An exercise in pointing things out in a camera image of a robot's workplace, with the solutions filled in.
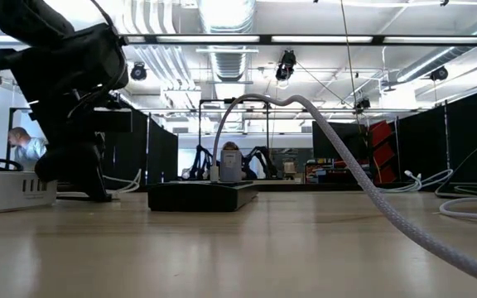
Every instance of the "wooden table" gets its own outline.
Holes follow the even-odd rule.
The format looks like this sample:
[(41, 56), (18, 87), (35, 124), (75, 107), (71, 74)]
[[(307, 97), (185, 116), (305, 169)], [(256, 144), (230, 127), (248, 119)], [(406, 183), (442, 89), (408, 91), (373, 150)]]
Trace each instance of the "wooden table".
[[(390, 196), (477, 258), (477, 223), (430, 194)], [(236, 213), (59, 201), (0, 214), (0, 297), (476, 297), (477, 281), (400, 234), (354, 193), (261, 193)]]

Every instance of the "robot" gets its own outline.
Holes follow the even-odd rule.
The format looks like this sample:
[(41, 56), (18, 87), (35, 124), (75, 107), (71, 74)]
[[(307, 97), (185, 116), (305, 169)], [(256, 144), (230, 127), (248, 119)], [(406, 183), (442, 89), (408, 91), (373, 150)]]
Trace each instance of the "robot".
[[(106, 23), (81, 31), (42, 0), (0, 0), (0, 29), (29, 45), (0, 49), (0, 70), (10, 70), (31, 106), (49, 146), (35, 172), (45, 182), (61, 180), (90, 200), (110, 201), (100, 166), (107, 122), (97, 107), (111, 107), (110, 91), (128, 83), (126, 58), (109, 15), (95, 2)], [(130, 127), (119, 123), (120, 127)]]

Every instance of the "person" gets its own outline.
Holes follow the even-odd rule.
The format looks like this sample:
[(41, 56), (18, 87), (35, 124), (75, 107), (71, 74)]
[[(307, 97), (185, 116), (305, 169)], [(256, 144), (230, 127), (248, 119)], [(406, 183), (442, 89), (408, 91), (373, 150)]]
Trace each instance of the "person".
[(8, 143), (16, 148), (14, 161), (19, 162), (24, 171), (33, 171), (36, 162), (47, 150), (45, 139), (31, 137), (23, 127), (15, 127), (8, 132)]
[[(222, 147), (222, 150), (237, 150), (240, 151), (239, 146), (235, 144), (234, 142), (226, 142), (224, 146)], [(255, 174), (252, 169), (249, 168), (243, 168), (242, 169), (242, 180), (256, 180), (257, 179), (257, 174)]]

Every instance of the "man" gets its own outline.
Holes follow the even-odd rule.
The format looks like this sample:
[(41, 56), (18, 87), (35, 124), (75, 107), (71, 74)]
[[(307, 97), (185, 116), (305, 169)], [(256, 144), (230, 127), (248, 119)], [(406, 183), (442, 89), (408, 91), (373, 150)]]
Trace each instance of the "man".
[(23, 127), (15, 127), (8, 132), (8, 143), (16, 148), (14, 161), (19, 162), (24, 171), (33, 171), (36, 162), (46, 154), (47, 141), (29, 136)]

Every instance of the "ceiling pipe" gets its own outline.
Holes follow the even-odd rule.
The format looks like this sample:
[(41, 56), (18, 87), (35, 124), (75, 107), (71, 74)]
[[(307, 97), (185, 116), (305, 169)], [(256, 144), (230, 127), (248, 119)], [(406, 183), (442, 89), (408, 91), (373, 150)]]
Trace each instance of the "ceiling pipe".
[[(143, 34), (150, 34), (151, 31), (156, 34), (162, 34), (163, 31), (161, 30), (161, 25), (159, 22), (159, 11), (157, 9), (159, 3), (155, 0), (151, 1), (150, 3), (147, 3), (149, 13), (148, 16), (145, 17), (145, 1), (133, 1), (137, 1), (135, 13), (136, 20), (139, 20), (138, 23), (140, 24), (137, 29), (140, 31), (145, 31)], [(173, 89), (179, 90), (180, 83), (178, 83), (176, 79), (179, 77), (179, 74), (177, 73), (177, 71), (173, 70), (173, 67), (171, 67), (171, 57), (169, 57), (168, 54), (160, 46), (150, 46), (150, 50), (152, 54), (155, 55), (157, 63), (165, 70), (164, 72), (166, 77), (172, 82), (172, 85), (174, 86)]]
[[(198, 0), (205, 33), (251, 33), (255, 0)], [(210, 49), (243, 50), (246, 46), (211, 46)], [(239, 81), (248, 65), (248, 54), (211, 53), (213, 71), (222, 81)]]
[[(136, 26), (136, 22), (133, 18), (133, 0), (124, 1), (124, 12), (123, 12), (123, 26), (129, 34), (138, 34), (141, 33)], [(136, 54), (139, 56), (141, 61), (145, 62), (152, 69), (152, 72), (156, 77), (165, 84), (167, 89), (171, 89), (174, 86), (172, 82), (168, 80), (164, 74), (163, 68), (157, 63), (154, 55), (149, 52), (149, 46), (134, 46)]]
[[(163, 1), (163, 26), (165, 27), (165, 32), (167, 34), (176, 34), (176, 29), (174, 28), (174, 24), (172, 23), (172, 0)], [(183, 77), (188, 84), (187, 88), (189, 90), (195, 90), (196, 84), (190, 75), (189, 66), (187, 64), (185, 55), (183, 55), (181, 47), (172, 46), (171, 48), (172, 53), (179, 64), (178, 70), (183, 74)]]
[[(467, 30), (465, 34), (477, 36), (477, 23)], [(475, 46), (451, 46), (444, 50), (443, 48), (438, 48), (432, 51), (430, 54), (425, 55), (417, 62), (409, 65), (407, 68), (400, 70), (395, 74), (395, 78), (393, 80), (385, 82), (384, 84), (394, 86), (396, 84), (411, 82), (432, 72), (433, 70), (438, 69), (446, 63), (451, 62), (457, 57), (470, 52), (473, 49), (475, 49)]]

